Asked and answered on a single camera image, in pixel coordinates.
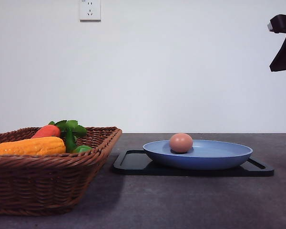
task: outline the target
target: brown wicker basket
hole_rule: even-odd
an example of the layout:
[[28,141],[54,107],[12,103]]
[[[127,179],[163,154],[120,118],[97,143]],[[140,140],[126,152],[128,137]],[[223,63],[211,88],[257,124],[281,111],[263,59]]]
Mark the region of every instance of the brown wicker basket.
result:
[[[30,138],[38,127],[0,134],[0,143]],[[117,127],[87,127],[78,145],[91,151],[55,156],[0,156],[0,214],[45,216],[71,211],[122,134]]]

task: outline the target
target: blue plate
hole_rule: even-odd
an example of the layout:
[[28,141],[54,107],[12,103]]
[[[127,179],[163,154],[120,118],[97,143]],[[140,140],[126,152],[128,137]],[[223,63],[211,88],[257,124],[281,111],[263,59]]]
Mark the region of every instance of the blue plate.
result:
[[233,168],[248,160],[253,151],[247,146],[209,140],[193,140],[193,148],[184,154],[174,153],[169,140],[147,143],[143,149],[155,162],[194,170]]

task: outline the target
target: table surface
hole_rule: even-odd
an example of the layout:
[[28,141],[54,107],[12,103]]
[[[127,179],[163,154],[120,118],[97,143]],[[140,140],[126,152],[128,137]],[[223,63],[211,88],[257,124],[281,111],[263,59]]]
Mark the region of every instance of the table surface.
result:
[[172,134],[123,134],[70,213],[0,216],[0,229],[286,229],[286,134],[191,134],[249,146],[273,177],[125,176],[110,168],[121,152]]

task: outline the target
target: egg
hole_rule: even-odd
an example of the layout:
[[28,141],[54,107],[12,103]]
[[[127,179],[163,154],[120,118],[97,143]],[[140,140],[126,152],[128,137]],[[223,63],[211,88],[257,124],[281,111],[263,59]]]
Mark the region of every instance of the egg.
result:
[[170,138],[170,148],[175,153],[186,153],[193,147],[193,139],[191,136],[178,133]]

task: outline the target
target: wall socket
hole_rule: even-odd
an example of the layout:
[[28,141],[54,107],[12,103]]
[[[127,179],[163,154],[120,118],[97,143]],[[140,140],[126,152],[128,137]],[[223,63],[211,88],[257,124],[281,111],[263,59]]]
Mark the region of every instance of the wall socket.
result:
[[101,0],[79,0],[80,21],[101,21]]

